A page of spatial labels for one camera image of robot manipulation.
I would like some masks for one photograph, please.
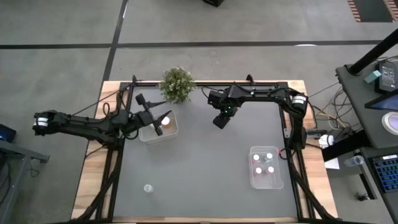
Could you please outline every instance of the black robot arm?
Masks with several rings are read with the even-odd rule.
[[[305,147],[307,132],[303,126],[303,119],[307,112],[308,97],[291,88],[247,90],[234,84],[223,91],[211,90],[208,104],[221,111],[213,123],[223,129],[244,102],[253,101],[277,103],[292,118],[289,149],[300,150]]]
[[[93,119],[81,116],[73,116],[65,113],[60,113],[55,110],[44,111],[34,115],[35,121],[33,130],[35,135],[46,135],[55,133],[65,133],[75,136],[87,138],[88,140],[97,140],[106,147],[121,147],[121,139],[128,138],[129,134],[138,129],[153,124],[157,135],[162,135],[160,128],[162,120],[170,113],[163,114],[161,117],[155,119],[150,108],[164,104],[146,102],[142,94],[136,96],[138,105],[144,107],[144,111],[131,113],[130,111],[121,109],[121,97],[118,93],[116,103],[116,110],[110,112],[103,119]]]

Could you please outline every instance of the keyboard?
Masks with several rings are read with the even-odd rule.
[[[398,155],[371,159],[379,176],[379,184],[385,193],[398,191]]]

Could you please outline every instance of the wooden table frame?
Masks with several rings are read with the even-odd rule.
[[[159,81],[138,81],[139,86],[155,85]],[[203,85],[211,83],[216,84],[233,84],[234,82],[240,83],[242,85],[249,84],[248,81],[244,80],[208,80],[208,81],[196,81],[197,85]],[[305,85],[303,80],[258,80],[255,81],[259,84],[275,84],[275,83],[286,83],[289,87],[307,93],[305,90]],[[120,89],[121,83],[131,83],[129,82],[119,82],[110,81],[104,82],[100,94],[100,99],[107,97],[108,95],[118,91]],[[124,95],[124,101],[129,104],[127,100],[128,94]],[[110,110],[115,110],[116,108],[116,95],[113,95],[100,103],[96,110],[95,118],[104,118],[102,106],[104,103],[109,103]],[[287,114],[284,114],[286,128],[290,128],[290,120]],[[304,126],[307,129],[314,127],[313,115],[310,107],[307,108],[307,114],[304,118]],[[90,153],[95,149],[99,148],[100,145],[95,141],[90,141],[87,147],[86,153]],[[103,184],[103,179],[109,175],[113,170],[116,162],[118,152],[108,151],[107,149],[100,149],[95,154],[88,157],[83,164],[83,169],[81,172],[80,183],[76,193],[75,204],[73,206],[72,218],[79,217],[86,208],[90,205],[92,200],[95,198],[96,194],[100,191],[101,185]],[[323,163],[322,152],[315,148],[307,146],[302,153],[296,153],[294,156],[294,164],[296,169],[304,175],[304,180],[308,183],[311,191],[314,193],[319,202],[326,208],[326,210],[337,217],[337,211],[333,196],[331,194],[330,184],[326,169]],[[110,207],[111,192],[114,191],[116,196],[116,191],[112,187],[107,191],[104,198],[103,211],[101,215],[94,214],[92,218],[107,218],[111,222],[296,222],[297,218],[287,217],[287,218],[203,218],[203,217],[113,217],[113,207]],[[300,207],[301,211],[298,213],[304,218],[313,218],[313,209],[308,206],[307,199],[304,196],[302,189],[297,186],[298,196],[296,198],[296,204]]]

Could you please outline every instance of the clear plastic container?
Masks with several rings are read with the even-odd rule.
[[[275,146],[253,146],[249,153],[250,184],[255,189],[282,189],[279,150]]]
[[[157,119],[161,114],[158,114],[154,116],[155,119]],[[177,119],[175,118],[175,113],[174,111],[171,111],[167,117],[170,118],[170,124],[171,126],[169,128],[165,128],[161,126],[163,130],[163,135],[158,136],[155,131],[155,127],[153,125],[148,125],[143,128],[139,129],[139,139],[146,144],[153,144],[165,140],[169,140],[172,138],[177,137],[178,135],[178,125],[177,125]]]
[[[344,165],[346,167],[353,167],[353,166],[361,165],[364,162],[365,162],[365,160],[364,160],[363,156],[353,156],[353,157],[351,157],[349,159],[346,159],[344,161]]]

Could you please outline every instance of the concrete floor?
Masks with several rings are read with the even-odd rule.
[[[0,45],[111,43],[122,0],[0,0]],[[397,23],[357,23],[345,0],[130,0],[120,43],[281,40],[377,40]],[[182,66],[197,79],[305,80],[308,94],[337,82],[335,68],[353,63],[372,45],[118,49],[110,80],[160,79]],[[25,178],[16,223],[70,218],[87,141],[65,134],[34,137],[35,112],[73,113],[98,98],[109,49],[0,50],[0,123],[18,131],[17,143],[50,154],[40,175]],[[393,48],[388,55],[398,54]],[[311,98],[323,107],[334,86]],[[93,116],[94,108],[82,113]],[[354,114],[345,116],[357,123]],[[326,122],[319,127],[330,129]],[[330,178],[341,218],[391,223],[380,200],[357,202],[359,177]]]

